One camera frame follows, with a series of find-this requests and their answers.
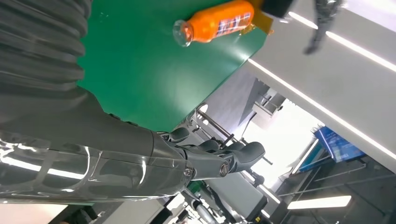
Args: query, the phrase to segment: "metal bolt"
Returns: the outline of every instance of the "metal bolt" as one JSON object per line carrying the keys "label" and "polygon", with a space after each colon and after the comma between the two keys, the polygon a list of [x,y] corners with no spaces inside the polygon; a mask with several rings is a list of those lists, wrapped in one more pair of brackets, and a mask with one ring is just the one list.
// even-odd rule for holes
{"label": "metal bolt", "polygon": [[183,172],[183,174],[184,174],[185,176],[191,176],[191,175],[192,175],[192,169],[189,169],[189,168],[185,169],[184,172]]}
{"label": "metal bolt", "polygon": [[226,176],[228,174],[228,163],[223,163],[220,167],[220,176]]}

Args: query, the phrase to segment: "orange bottle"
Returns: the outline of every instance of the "orange bottle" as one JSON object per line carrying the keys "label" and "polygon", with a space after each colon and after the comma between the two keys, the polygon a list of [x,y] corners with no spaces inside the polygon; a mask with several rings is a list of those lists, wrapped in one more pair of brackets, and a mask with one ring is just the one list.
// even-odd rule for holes
{"label": "orange bottle", "polygon": [[218,36],[244,29],[252,22],[254,13],[249,2],[233,0],[199,11],[188,21],[176,21],[173,36],[184,47],[192,41],[210,42]]}

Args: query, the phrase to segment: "metal rod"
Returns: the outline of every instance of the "metal rod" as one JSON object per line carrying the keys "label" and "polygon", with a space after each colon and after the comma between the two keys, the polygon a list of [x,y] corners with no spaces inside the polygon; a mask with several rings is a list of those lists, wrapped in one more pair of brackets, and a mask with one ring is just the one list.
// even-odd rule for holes
{"label": "metal rod", "polygon": [[283,195],[278,195],[278,196],[279,197],[283,197],[283,196],[288,196],[288,195],[295,195],[295,194],[299,194],[299,193],[305,193],[305,192],[312,192],[312,191],[317,191],[317,190],[324,190],[324,189],[341,187],[341,186],[344,186],[345,184],[353,185],[353,184],[366,183],[366,182],[370,182],[370,181],[376,181],[376,180],[386,179],[386,178],[391,178],[391,177],[396,177],[396,175],[395,174],[390,174],[390,175],[378,176],[378,177],[373,177],[373,178],[367,178],[367,179],[360,180],[360,181],[352,181],[352,182],[348,182],[348,183],[335,184],[335,185],[331,185],[331,186],[327,186],[327,187],[308,189],[308,190],[303,190],[303,191],[296,191],[296,192],[293,192],[293,193],[288,193],[288,194],[283,194]]}
{"label": "metal rod", "polygon": [[197,110],[197,113],[201,115],[204,119],[208,120],[209,124],[211,124],[214,128],[216,128],[222,135],[224,135],[226,138],[230,137],[231,134],[224,129],[222,126],[220,126],[218,123],[216,123],[212,118],[210,118],[206,113],[203,113],[200,110]]}
{"label": "metal rod", "polygon": [[304,168],[309,167],[309,166],[312,166],[312,165],[314,165],[314,167],[312,167],[312,168],[315,168],[315,167],[318,166],[317,164],[322,165],[321,163],[322,163],[323,161],[326,161],[326,160],[329,159],[329,158],[331,158],[330,155],[328,155],[328,156],[326,156],[326,157],[324,157],[324,158],[322,158],[322,159],[320,159],[320,160],[317,160],[317,161],[315,161],[315,162],[311,162],[310,164],[307,164],[307,165],[305,165],[305,166],[303,166],[303,167],[300,167],[299,170],[304,169]]}
{"label": "metal rod", "polygon": [[[308,182],[308,184],[304,187],[304,190],[303,190],[303,191],[305,191],[305,190],[308,188],[308,186],[311,184],[311,182],[313,181],[313,179],[315,178],[316,174],[318,174],[318,172],[320,171],[321,168],[322,168],[322,167],[319,167],[319,168],[316,170],[316,172],[313,174],[313,176],[311,177],[311,179],[310,179],[310,181]],[[301,193],[301,194],[297,197],[297,200],[296,200],[296,201],[298,201],[298,200],[301,198],[302,195],[303,195],[303,193]],[[283,223],[283,221],[286,219],[286,217],[287,217],[289,214],[290,214],[290,210],[288,210],[287,213],[286,213],[286,215],[283,217],[283,219],[282,219],[282,221],[281,221],[281,224]]]}
{"label": "metal rod", "polygon": [[323,178],[314,180],[314,182],[316,182],[316,181],[322,181],[322,180],[329,179],[329,178],[332,178],[332,177],[335,177],[335,176],[339,176],[339,175],[343,175],[343,174],[349,174],[349,173],[351,173],[351,172],[364,169],[364,168],[366,168],[366,166],[367,166],[366,164],[363,164],[363,166],[361,166],[361,167],[359,167],[359,168],[351,169],[351,170],[349,170],[349,171],[345,171],[345,172],[342,172],[342,173],[339,173],[339,174],[334,174],[334,175],[331,175],[331,176],[328,176],[328,177],[323,177]]}
{"label": "metal rod", "polygon": [[265,158],[264,156],[262,157],[263,160],[265,160],[267,163],[269,163],[270,165],[273,165],[274,163],[269,161],[267,158]]}
{"label": "metal rod", "polygon": [[384,211],[382,211],[380,208],[378,208],[375,204],[371,203],[367,198],[365,198],[363,195],[359,194],[356,190],[351,188],[351,186],[349,186],[348,184],[345,184],[345,187],[348,188],[354,194],[356,194],[358,197],[360,197],[363,201],[365,201],[368,205],[373,207],[375,210],[379,211],[382,214],[382,216],[386,215],[386,213]]}
{"label": "metal rod", "polygon": [[[224,129],[222,126],[220,126],[218,123],[216,123],[212,118],[210,118],[206,113],[203,113],[202,111],[200,111],[200,110],[197,110],[197,113],[199,114],[199,115],[201,115],[204,119],[206,119],[208,122],[209,122],[209,124],[211,124],[214,128],[216,128],[221,134],[223,134],[226,138],[227,138],[227,140],[226,141],[229,141],[230,139],[233,141],[233,142],[239,142],[235,137],[234,137],[234,134],[230,134],[226,129]],[[270,165],[273,165],[273,162],[271,162],[271,161],[269,161],[267,158],[265,158],[264,156],[262,157],[267,163],[269,163]]]}

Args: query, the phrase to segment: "bottle cap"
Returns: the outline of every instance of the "bottle cap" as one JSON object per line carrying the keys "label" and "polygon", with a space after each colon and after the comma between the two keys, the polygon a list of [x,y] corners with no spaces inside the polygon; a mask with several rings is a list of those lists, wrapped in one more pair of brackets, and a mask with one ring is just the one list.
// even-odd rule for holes
{"label": "bottle cap", "polygon": [[173,37],[183,47],[188,47],[194,37],[191,24],[184,20],[177,20],[173,25]]}

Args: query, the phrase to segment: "white wall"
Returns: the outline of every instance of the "white wall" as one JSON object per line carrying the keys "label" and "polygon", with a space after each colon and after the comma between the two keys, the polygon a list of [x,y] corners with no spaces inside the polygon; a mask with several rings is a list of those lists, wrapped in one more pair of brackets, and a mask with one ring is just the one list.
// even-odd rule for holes
{"label": "white wall", "polygon": [[149,224],[162,209],[163,206],[156,199],[126,201],[107,218],[104,224]]}
{"label": "white wall", "polygon": [[[300,0],[292,11],[314,21],[313,2]],[[303,55],[313,30],[296,20],[289,24],[274,22],[273,29],[275,33],[252,59],[278,78],[251,63],[242,69],[254,72],[264,83],[396,172],[396,160],[383,152],[388,149],[396,153],[396,73],[329,38],[318,53]],[[396,63],[396,33],[374,22],[344,10],[338,14],[332,32]],[[296,94],[293,88],[323,108]]]}
{"label": "white wall", "polygon": [[318,119],[286,100],[283,109],[263,122],[250,122],[243,137],[248,142],[257,141],[265,148],[265,157],[273,162],[270,166],[264,160],[252,166],[252,170],[265,178],[264,185],[272,188],[278,177],[298,158],[313,138],[312,128],[323,125]]}
{"label": "white wall", "polygon": [[49,223],[67,205],[62,204],[0,204],[2,224],[44,224]]}

